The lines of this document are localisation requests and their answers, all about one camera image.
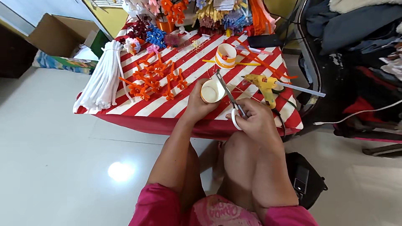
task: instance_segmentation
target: cardboard box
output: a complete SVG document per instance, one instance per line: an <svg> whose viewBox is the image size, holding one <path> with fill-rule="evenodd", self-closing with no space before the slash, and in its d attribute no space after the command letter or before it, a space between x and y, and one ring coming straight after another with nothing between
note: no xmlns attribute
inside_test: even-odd
<svg viewBox="0 0 402 226"><path fill-rule="evenodd" d="M95 68L98 61L74 59L74 54L84 44L100 58L109 39L93 21L46 13L27 41L65 66Z"/></svg>

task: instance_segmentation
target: foot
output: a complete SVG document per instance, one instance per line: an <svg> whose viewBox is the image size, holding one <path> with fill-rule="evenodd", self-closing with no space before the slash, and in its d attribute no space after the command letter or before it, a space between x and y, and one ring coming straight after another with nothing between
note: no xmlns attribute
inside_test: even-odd
<svg viewBox="0 0 402 226"><path fill-rule="evenodd" d="M224 153L224 143L222 141L219 141L217 144L215 162L212 165L212 179L214 181L223 180L223 177L225 175Z"/></svg>

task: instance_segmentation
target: pile of clothes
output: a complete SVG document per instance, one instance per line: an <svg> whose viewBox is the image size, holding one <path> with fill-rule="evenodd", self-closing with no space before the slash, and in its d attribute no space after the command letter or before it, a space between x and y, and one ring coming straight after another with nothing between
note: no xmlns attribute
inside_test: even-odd
<svg viewBox="0 0 402 226"><path fill-rule="evenodd" d="M320 55L340 56L354 83L345 115L402 99L402 0L324 0L306 10L306 26ZM351 117L335 134L402 140L402 104Z"/></svg>

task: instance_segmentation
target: red and white striped tablecloth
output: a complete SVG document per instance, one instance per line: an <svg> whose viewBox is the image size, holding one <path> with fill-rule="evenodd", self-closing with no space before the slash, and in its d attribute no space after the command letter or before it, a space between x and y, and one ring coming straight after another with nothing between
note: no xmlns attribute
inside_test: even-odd
<svg viewBox="0 0 402 226"><path fill-rule="evenodd" d="M119 40L122 37L126 37L127 25L119 32L119 36L115 40ZM193 40L198 40L199 43L203 41L203 37L197 34L197 31L192 31L189 34L181 36L182 40L189 40L187 43L191 43ZM242 35L239 37L240 41L246 41L247 36ZM193 51L191 45L186 48L177 51L175 49L163 49L160 51L161 59L163 62L172 60L175 62L174 68L177 74L178 69L183 70L183 77L188 82L187 89L180 90L177 88L178 82L171 81L171 92L174 94L174 100L167 101L162 93L167 90L166 77L160 80L160 85L163 87L160 93L151 94L151 98L148 101L141 100L139 97L133 97L134 102L131 102L125 94L122 83L119 84L116 93L116 106L112 106L109 109L105 109L99 112L88 112L86 109L79 109L78 113L89 113L96 115L97 117L106 121L132 128L138 131L154 133L154 134L170 134L177 119L184 113L189 94L193 89L195 82L201 78L214 79L213 70L217 68L213 63L203 62L202 60L213 60L216 49L223 41L233 45L239 43L232 37L226 37L222 35L213 35L210 40L203 44L203 47ZM121 53L121 65L123 67L124 77L137 84L142 84L142 81L136 80L132 74L137 70L134 62L139 62L145 59L148 55L146 47L149 44L144 44L142 49L136 55L129 53ZM266 51L273 52L273 55L259 55L259 58L271 65L272 67L280 70L284 74L287 73L285 62L282 58L281 50L278 47L266 48ZM157 57L151 57L148 61L155 63ZM236 62L249 63L248 58L237 56ZM236 99L251 98L253 96L259 101L264 101L261 94L258 94L258 88L255 85L244 82L241 76L247 74L264 74L269 76L272 72L266 69L264 66L244 66L236 65L231 70L221 70L221 75L227 84L227 87L232 91L232 95ZM283 81L289 81L286 78L281 78ZM280 94L283 98L276 98L277 110L280 112L283 121L285 122L286 134L293 134L303 128L298 111L289 104L286 100L295 103L293 91L287 88ZM225 96L217 109L212 111L203 120L196 124L193 136L202 138L215 138L226 139L236 131L231 121L225 118L227 113L232 110L232 105L229 98ZM279 118L275 117L275 123L277 129L281 135L283 130L281 128L281 122Z"/></svg>

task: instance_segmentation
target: fur fabric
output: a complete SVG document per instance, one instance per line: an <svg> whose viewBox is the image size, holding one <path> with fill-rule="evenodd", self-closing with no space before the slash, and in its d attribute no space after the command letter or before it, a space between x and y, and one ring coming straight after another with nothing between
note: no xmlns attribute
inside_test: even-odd
<svg viewBox="0 0 402 226"><path fill-rule="evenodd" d="M402 34L402 23L400 23L400 24L396 27L396 32Z"/></svg>
<svg viewBox="0 0 402 226"><path fill-rule="evenodd" d="M347 13L363 6L381 4L402 4L402 0L330 0L329 9L332 12Z"/></svg>

